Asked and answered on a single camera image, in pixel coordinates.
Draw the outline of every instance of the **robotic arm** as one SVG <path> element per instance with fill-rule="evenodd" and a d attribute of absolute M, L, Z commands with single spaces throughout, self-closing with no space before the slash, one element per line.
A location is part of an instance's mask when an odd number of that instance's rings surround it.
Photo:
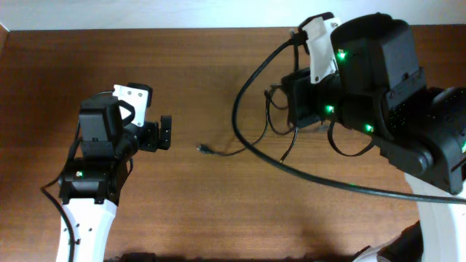
<path fill-rule="evenodd" d="M 59 180 L 66 216 L 61 222 L 57 262 L 103 261 L 120 192 L 133 170 L 132 157 L 138 150 L 170 147 L 171 116 L 162 116 L 160 128 L 157 122 L 144 120 L 152 88 L 129 83 L 114 89 L 112 96 L 95 95 L 81 104 L 82 137 L 72 145 Z M 75 158 L 79 143 L 82 157 Z"/>
<path fill-rule="evenodd" d="M 237 109 L 250 83 L 287 46 L 304 45 L 309 68 L 284 77 L 288 123 L 303 128 L 331 121 L 329 142 L 345 156 L 372 147 L 406 174 L 414 194 L 354 186 L 293 169 L 254 147 L 237 128 Z M 359 154 L 341 152 L 333 126 L 342 124 L 372 138 Z M 466 88 L 427 88 L 408 24 L 389 15 L 345 24 L 331 13 L 310 17 L 245 83 L 234 103 L 235 135 L 256 156 L 297 177 L 349 191 L 418 201 L 420 223 L 400 237 L 368 248 L 357 262 L 466 261 Z"/>

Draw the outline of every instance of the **wire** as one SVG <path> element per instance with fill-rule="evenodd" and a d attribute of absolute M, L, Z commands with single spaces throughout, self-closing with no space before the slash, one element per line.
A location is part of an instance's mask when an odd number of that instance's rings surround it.
<path fill-rule="evenodd" d="M 291 38 L 295 38 L 295 33 L 294 31 L 291 31 Z M 298 42 L 295 41 L 293 43 L 293 54 L 294 54 L 294 68 L 293 71 L 298 71 L 299 70 L 299 51 L 298 51 Z"/>
<path fill-rule="evenodd" d="M 293 149 L 294 143 L 296 142 L 297 137 L 298 137 L 298 127 L 295 127 L 294 128 L 293 140 L 291 141 L 291 144 L 290 144 L 290 147 L 288 147 L 288 150 L 283 154 L 282 158 L 280 158 L 280 163 L 283 163 L 283 161 L 285 161 L 285 158 L 291 152 L 291 149 Z"/>
<path fill-rule="evenodd" d="M 267 115 L 267 121 L 269 122 L 270 124 L 270 128 L 272 128 L 272 131 L 277 134 L 277 135 L 287 135 L 291 132 L 293 132 L 294 130 L 294 127 L 290 128 L 288 131 L 285 131 L 285 132 L 280 132 L 278 130 L 275 129 L 273 123 L 272 123 L 272 118 L 270 116 L 270 101 L 272 101 L 272 97 L 273 97 L 273 94 L 275 93 L 275 89 L 272 88 L 272 90 L 270 92 L 267 92 L 265 91 L 264 94 L 265 94 L 265 97 L 266 97 L 266 105 L 265 105 L 265 114 Z"/>
<path fill-rule="evenodd" d="M 328 130 L 327 130 L 327 139 L 328 139 L 328 142 L 330 143 L 330 146 L 335 150 L 335 152 L 338 154 L 341 154 L 342 156 L 350 156 L 350 157 L 362 156 L 375 146 L 374 141 L 371 140 L 371 142 L 363 150 L 359 151 L 356 154 L 343 153 L 340 150 L 340 148 L 338 148 L 338 146 L 335 144 L 335 140 L 333 139 L 333 127 L 334 126 L 335 126 L 335 121 L 332 121 L 330 123 L 330 127 L 328 127 Z"/>
<path fill-rule="evenodd" d="M 268 128 L 269 128 L 269 119 L 267 118 L 267 114 L 266 114 L 265 115 L 264 131 L 262 132 L 262 135 L 256 141 L 251 143 L 251 145 L 256 145 L 257 143 L 261 142 L 262 138 L 265 137 Z M 209 146 L 207 146 L 205 144 L 199 144 L 197 146 L 197 150 L 199 152 L 201 152 L 201 153 L 204 153 L 204 154 L 213 154 L 213 155 L 216 155 L 216 156 L 234 156 L 235 154 L 239 154 L 239 153 L 243 152 L 244 150 L 246 150 L 246 147 L 241 148 L 240 150 L 237 150 L 237 151 L 234 151 L 234 152 L 231 152 L 231 153 L 223 153 L 223 152 L 214 151 L 213 149 L 211 149 Z"/>
<path fill-rule="evenodd" d="M 74 133 L 74 139 L 73 141 L 76 141 L 78 140 L 78 137 L 79 137 L 79 130 L 81 129 L 81 121 L 79 121 L 79 118 L 78 118 L 78 127 L 76 128 L 76 132 Z"/>
<path fill-rule="evenodd" d="M 134 168 L 134 161 L 133 158 L 130 158 L 130 171 L 128 172 L 128 175 L 131 175 L 131 172 L 133 171 Z"/>
<path fill-rule="evenodd" d="M 93 98 L 93 97 L 95 97 L 95 96 L 97 96 L 97 95 L 112 94 L 113 92 L 115 92 L 115 90 L 105 90 L 105 91 L 98 92 L 97 94 L 92 95 L 91 98 Z"/>
<path fill-rule="evenodd" d="M 444 203 L 444 204 L 462 204 L 466 205 L 466 199 L 457 199 L 454 197 L 441 197 L 441 196 L 425 196 L 425 195 L 418 195 L 418 194 L 407 194 L 401 193 L 396 191 L 388 191 L 382 190 L 377 188 L 369 188 L 365 186 L 356 186 L 349 183 L 344 183 L 337 180 L 331 180 L 328 178 L 322 178 L 316 175 L 310 175 L 308 173 L 302 172 L 295 168 L 292 168 L 286 164 L 280 163 L 279 161 L 273 159 L 270 156 L 267 156 L 262 151 L 259 151 L 256 147 L 251 145 L 241 134 L 240 130 L 238 129 L 237 125 L 237 116 L 238 116 L 238 108 L 240 107 L 240 102 L 245 94 L 246 90 L 249 88 L 251 83 L 254 79 L 264 70 L 264 68 L 286 47 L 293 44 L 293 40 L 290 39 L 287 42 L 280 45 L 257 69 L 254 73 L 249 77 L 249 79 L 244 83 L 241 90 L 238 92 L 238 95 L 234 101 L 233 111 L 232 111 L 232 125 L 233 131 L 237 136 L 238 140 L 249 150 L 251 150 L 257 157 L 264 160 L 265 162 L 277 167 L 285 172 L 290 173 L 291 175 L 295 175 L 298 178 L 302 178 L 304 180 L 308 180 L 310 182 L 318 183 L 324 186 L 331 186 L 334 188 L 340 188 L 343 190 L 361 193 L 361 194 L 369 194 L 374 196 L 380 197 L 390 197 L 394 199 L 402 199 L 402 200 L 411 200 L 411 201 L 418 201 L 418 202 L 432 202 L 432 203 Z"/>
<path fill-rule="evenodd" d="M 295 60 L 294 70 L 297 71 L 299 69 L 299 52 L 298 52 L 298 44 L 294 44 L 294 45 L 296 47 L 295 50 L 294 50 L 294 60 Z M 270 91 L 264 90 L 264 95 L 265 95 L 265 98 L 266 98 L 266 101 L 265 101 L 266 102 L 265 103 L 265 114 L 266 114 L 265 119 L 266 120 L 265 120 L 264 131 L 262 132 L 262 135 L 256 141 L 251 143 L 251 145 L 254 146 L 257 143 L 261 142 L 262 138 L 264 138 L 266 133 L 267 133 L 269 124 L 270 124 L 270 127 L 272 128 L 272 130 L 274 131 L 274 133 L 277 134 L 277 135 L 287 135 L 287 134 L 289 134 L 289 133 L 291 133 L 291 132 L 293 132 L 295 130 L 295 135 L 293 136 L 293 140 L 292 140 L 290 146 L 288 147 L 288 150 L 283 154 L 282 158 L 280 159 L 281 162 L 283 162 L 283 161 L 285 161 L 285 158 L 291 152 L 291 149 L 293 149 L 293 147 L 294 147 L 294 144 L 296 142 L 298 129 L 296 127 L 291 127 L 286 132 L 279 132 L 279 131 L 277 131 L 275 129 L 275 127 L 273 126 L 273 123 L 272 123 L 272 118 L 270 116 L 270 104 L 272 104 L 276 109 L 281 110 L 281 111 L 287 110 L 288 106 L 278 106 L 273 101 L 273 96 L 274 96 L 275 92 L 280 88 L 280 85 L 273 84 L 270 87 L 271 87 Z M 213 154 L 213 155 L 216 155 L 216 156 L 234 156 L 236 154 L 239 154 L 239 153 L 245 151 L 247 148 L 244 147 L 244 148 L 241 148 L 240 150 L 237 150 L 237 151 L 234 151 L 234 152 L 231 152 L 231 153 L 224 153 L 224 152 L 215 151 L 210 146 L 201 143 L 196 147 L 196 149 L 199 152 L 204 153 L 204 154 Z"/>
<path fill-rule="evenodd" d="M 275 94 L 275 90 L 279 89 L 281 86 L 276 85 L 276 84 L 272 84 L 272 85 L 270 85 L 270 87 L 271 87 L 271 90 L 268 92 L 268 94 L 270 94 L 270 98 L 269 98 L 270 103 L 278 110 L 284 111 L 284 110 L 288 109 L 288 105 L 286 105 L 286 106 L 277 106 L 277 104 L 272 99 L 273 95 Z"/>

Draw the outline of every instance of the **white mounting plate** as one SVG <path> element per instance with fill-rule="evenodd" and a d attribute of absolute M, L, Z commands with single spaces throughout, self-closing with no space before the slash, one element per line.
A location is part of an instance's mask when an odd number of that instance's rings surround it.
<path fill-rule="evenodd" d="M 114 89 L 115 91 L 113 92 L 113 96 L 118 97 L 118 100 L 123 100 L 134 107 L 135 117 L 131 123 L 137 125 L 138 127 L 142 127 L 146 117 L 149 92 L 147 90 L 125 87 L 118 84 L 114 85 Z M 125 119 L 127 116 L 131 115 L 131 113 L 126 108 L 121 106 L 119 107 L 119 111 L 122 115 L 122 119 Z"/>
<path fill-rule="evenodd" d="M 117 206 L 108 200 L 95 204 L 94 199 L 70 199 L 62 205 L 73 226 L 75 241 L 73 262 L 101 262 L 105 253 L 111 223 L 117 213 Z M 70 237 L 65 221 L 61 219 L 60 246 L 56 262 L 68 261 Z"/>
<path fill-rule="evenodd" d="M 319 83 L 324 77 L 336 71 L 335 54 L 333 53 L 330 35 L 340 25 L 340 18 L 335 17 L 324 20 L 317 17 L 303 26 L 303 31 L 307 32 L 306 44 L 311 57 L 312 84 Z"/>
<path fill-rule="evenodd" d="M 466 199 L 466 181 L 463 191 L 455 196 L 436 188 L 412 175 L 405 179 L 414 194 Z M 466 205 L 418 202 L 424 255 L 422 262 L 466 261 Z"/>

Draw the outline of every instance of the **wood grain surface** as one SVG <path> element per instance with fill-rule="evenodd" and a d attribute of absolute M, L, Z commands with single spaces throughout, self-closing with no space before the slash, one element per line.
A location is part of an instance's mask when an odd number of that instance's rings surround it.
<path fill-rule="evenodd" d="M 414 27 L 430 86 L 466 84 L 466 26 Z M 139 152 L 106 245 L 106 258 L 155 252 L 187 258 L 316 258 L 353 254 L 417 221 L 413 202 L 363 196 L 292 177 L 246 151 L 202 155 L 195 146 L 241 148 L 230 123 L 237 92 L 288 38 L 287 28 L 13 31 L 0 58 L 0 261 L 53 261 L 60 216 L 39 192 L 63 167 L 81 100 L 113 84 L 154 88 L 148 120 L 173 116 L 169 151 Z M 301 67 L 309 58 L 301 56 Z M 240 110 L 250 140 L 264 127 L 264 88 L 291 72 L 286 50 L 257 78 Z M 285 129 L 286 115 L 273 111 Z M 286 162 L 316 175 L 409 191 L 402 172 L 373 149 L 344 158 L 325 125 L 301 130 Z M 258 146 L 280 158 L 286 137 Z M 342 127 L 356 152 L 368 138 Z M 52 190 L 55 196 L 58 189 Z"/>

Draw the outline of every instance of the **white wall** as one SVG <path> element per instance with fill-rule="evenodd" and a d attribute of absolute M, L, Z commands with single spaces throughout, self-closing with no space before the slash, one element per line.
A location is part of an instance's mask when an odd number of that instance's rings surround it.
<path fill-rule="evenodd" d="M 384 12 L 410 24 L 466 23 L 465 0 L 0 0 L 9 30 L 296 26 Z"/>

